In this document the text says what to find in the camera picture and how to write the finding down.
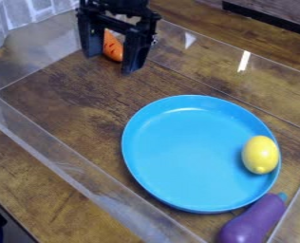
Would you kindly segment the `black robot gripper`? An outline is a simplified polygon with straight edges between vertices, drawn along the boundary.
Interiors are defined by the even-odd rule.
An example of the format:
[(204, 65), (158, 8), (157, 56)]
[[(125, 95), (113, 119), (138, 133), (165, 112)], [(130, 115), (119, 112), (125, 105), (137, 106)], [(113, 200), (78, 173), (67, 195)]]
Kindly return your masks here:
[[(123, 74), (131, 74), (144, 67), (153, 46), (161, 16), (148, 5), (149, 0), (79, 0), (77, 17), (83, 53), (87, 58), (103, 53), (105, 28), (125, 33)], [(137, 28), (130, 28), (126, 23), (107, 16), (106, 12), (129, 18), (138, 17)]]

